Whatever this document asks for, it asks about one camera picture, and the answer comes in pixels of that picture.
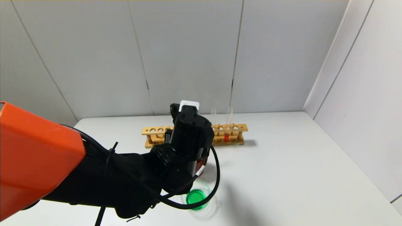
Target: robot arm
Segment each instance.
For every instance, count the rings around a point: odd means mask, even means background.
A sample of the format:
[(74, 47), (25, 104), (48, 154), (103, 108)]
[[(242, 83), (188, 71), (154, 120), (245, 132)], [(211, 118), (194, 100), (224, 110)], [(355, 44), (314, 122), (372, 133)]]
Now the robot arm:
[[(171, 110), (174, 130), (166, 131), (164, 144), (146, 154), (117, 154), (81, 131), (0, 103), (0, 220), (40, 199), (115, 208), (121, 218), (144, 214), (160, 201), (180, 209), (205, 204), (219, 185), (211, 123), (193, 106), (173, 104)], [(191, 205), (168, 200), (188, 193), (196, 163), (204, 159), (205, 165), (210, 147), (218, 172), (211, 194)], [(169, 194), (161, 196), (162, 189)]]

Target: red liquid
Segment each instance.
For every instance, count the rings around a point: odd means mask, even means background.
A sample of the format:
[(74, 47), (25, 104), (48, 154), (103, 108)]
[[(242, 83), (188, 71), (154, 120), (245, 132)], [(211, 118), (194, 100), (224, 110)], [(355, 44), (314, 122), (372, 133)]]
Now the red liquid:
[(229, 133), (225, 133), (224, 141), (225, 142), (229, 141)]

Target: green liquid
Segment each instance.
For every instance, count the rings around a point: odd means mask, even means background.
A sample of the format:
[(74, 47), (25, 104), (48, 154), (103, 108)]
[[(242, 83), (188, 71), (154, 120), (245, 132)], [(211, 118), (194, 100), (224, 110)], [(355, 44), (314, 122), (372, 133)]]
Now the green liquid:
[[(199, 189), (194, 189), (191, 190), (190, 193), (187, 194), (186, 196), (186, 202), (187, 204), (193, 204), (196, 202), (199, 202), (201, 200), (204, 200), (207, 196), (205, 195), (205, 193)], [(193, 210), (201, 210), (205, 207), (206, 204), (201, 205), (197, 208), (194, 208)]]

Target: wall seam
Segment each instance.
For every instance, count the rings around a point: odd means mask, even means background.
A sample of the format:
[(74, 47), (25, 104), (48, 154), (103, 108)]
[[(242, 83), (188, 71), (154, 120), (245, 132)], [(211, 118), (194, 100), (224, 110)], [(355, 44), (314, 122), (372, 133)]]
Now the wall seam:
[(25, 24), (23, 23), (22, 18), (21, 18), (21, 16), (20, 16), (20, 14), (18, 13), (17, 8), (15, 7), (13, 0), (10, 0), (10, 2), (11, 2), (11, 4), (12, 4), (12, 7), (14, 8), (15, 13), (17, 14), (18, 19), (20, 20), (20, 22), (21, 22), (21, 24), (22, 24), (22, 26), (23, 26), (23, 28), (24, 28), (24, 31), (26, 32), (26, 34), (27, 34), (27, 36), (28, 36), (28, 38), (29, 38), (29, 40), (30, 40), (30, 42), (31, 42), (31, 44), (32, 44), (32, 46), (33, 46), (35, 52), (36, 52), (36, 54), (38, 54), (39, 59), (41, 60), (43, 66), (45, 67), (45, 70), (46, 70), (47, 73), (49, 74), (51, 80), (53, 81), (53, 83), (54, 83), (54, 85), (56, 86), (57, 90), (59, 91), (60, 95), (62, 96), (64, 102), (65, 102), (66, 105), (67, 105), (67, 107), (68, 107), (69, 110), (71, 111), (71, 114), (73, 114), (75, 120), (78, 122), (78, 119), (77, 119), (76, 115), (74, 114), (74, 112), (73, 112), (73, 110), (71, 109), (70, 105), (68, 104), (66, 98), (64, 97), (62, 91), (60, 90), (60, 88), (59, 88), (59, 86), (57, 85), (56, 81), (54, 80), (53, 76), (51, 75), (51, 73), (50, 73), (49, 69), (47, 68), (47, 66), (46, 66), (46, 64), (45, 64), (45, 61), (43, 60), (42, 56), (39, 54), (39, 51), (38, 51), (38, 49), (36, 48), (36, 46), (35, 46), (35, 44), (34, 44), (32, 38), (31, 38), (31, 36), (30, 36), (30, 34), (29, 34), (29, 32), (28, 32), (26, 26), (25, 26)]

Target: test tube with red liquid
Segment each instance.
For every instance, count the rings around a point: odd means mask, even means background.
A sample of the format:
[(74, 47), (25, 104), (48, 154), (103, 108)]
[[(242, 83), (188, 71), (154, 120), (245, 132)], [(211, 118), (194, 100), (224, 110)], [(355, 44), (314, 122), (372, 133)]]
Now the test tube with red liquid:
[[(228, 117), (226, 119), (226, 129), (230, 129), (230, 125), (232, 124), (232, 119), (233, 119), (233, 107), (230, 106), (228, 108)], [(225, 142), (229, 141), (229, 135), (230, 135), (230, 132), (225, 132), (225, 136), (224, 136)]]

